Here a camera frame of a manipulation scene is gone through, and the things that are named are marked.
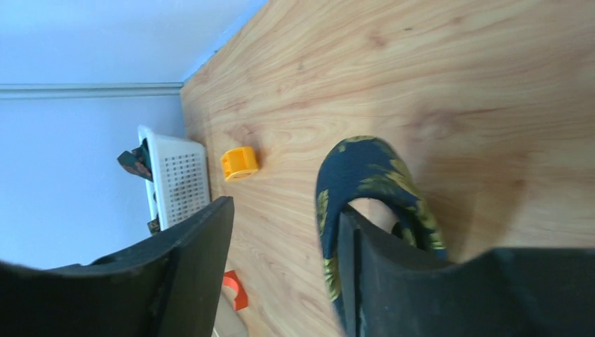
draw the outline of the green and blue fabric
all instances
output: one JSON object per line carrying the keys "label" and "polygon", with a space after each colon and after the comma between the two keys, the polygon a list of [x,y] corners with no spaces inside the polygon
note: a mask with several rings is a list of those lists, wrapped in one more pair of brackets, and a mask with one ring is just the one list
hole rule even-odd
{"label": "green and blue fabric", "polygon": [[342,316],[337,235],[339,215],[358,198],[382,201],[399,218],[393,234],[446,258],[436,219],[415,188],[407,166],[385,141],[357,136],[338,143],[324,159],[316,182],[316,220],[330,300]]}

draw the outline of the yellow plastic object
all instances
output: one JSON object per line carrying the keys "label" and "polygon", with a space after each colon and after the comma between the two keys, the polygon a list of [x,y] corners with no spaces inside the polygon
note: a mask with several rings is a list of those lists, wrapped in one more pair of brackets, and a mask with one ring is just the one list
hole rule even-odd
{"label": "yellow plastic object", "polygon": [[256,154],[250,146],[237,147],[221,157],[225,181],[246,179],[258,171]]}

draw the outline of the wood grain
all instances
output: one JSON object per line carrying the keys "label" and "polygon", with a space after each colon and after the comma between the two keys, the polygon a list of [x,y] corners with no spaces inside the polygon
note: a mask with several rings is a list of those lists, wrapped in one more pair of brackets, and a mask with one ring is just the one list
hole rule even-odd
{"label": "wood grain", "polygon": [[[339,334],[314,184],[348,136],[395,147],[453,260],[595,245],[594,18],[578,0],[270,1],[182,90],[213,197],[235,200],[228,264],[250,336]],[[238,145],[262,170],[224,183]]]}

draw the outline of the light blue wall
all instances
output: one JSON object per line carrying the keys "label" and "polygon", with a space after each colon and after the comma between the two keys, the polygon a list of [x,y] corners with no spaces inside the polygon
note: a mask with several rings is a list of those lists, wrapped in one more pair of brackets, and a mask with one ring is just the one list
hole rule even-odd
{"label": "light blue wall", "polygon": [[0,84],[183,82],[265,0],[0,0]]}
{"label": "light blue wall", "polygon": [[86,264],[148,237],[145,183],[116,161],[139,124],[183,136],[180,98],[0,100],[0,259]]}

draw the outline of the orange object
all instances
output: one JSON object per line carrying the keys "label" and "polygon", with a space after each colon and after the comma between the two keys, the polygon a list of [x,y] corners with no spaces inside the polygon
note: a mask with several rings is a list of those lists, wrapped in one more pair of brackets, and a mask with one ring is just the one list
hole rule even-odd
{"label": "orange object", "polygon": [[236,181],[250,177],[258,171],[256,154],[250,146],[237,147],[221,157],[225,181]]}
{"label": "orange object", "polygon": [[243,290],[238,275],[235,270],[230,270],[223,274],[223,285],[235,290],[236,298],[234,298],[234,310],[242,310],[248,306],[248,295]]}

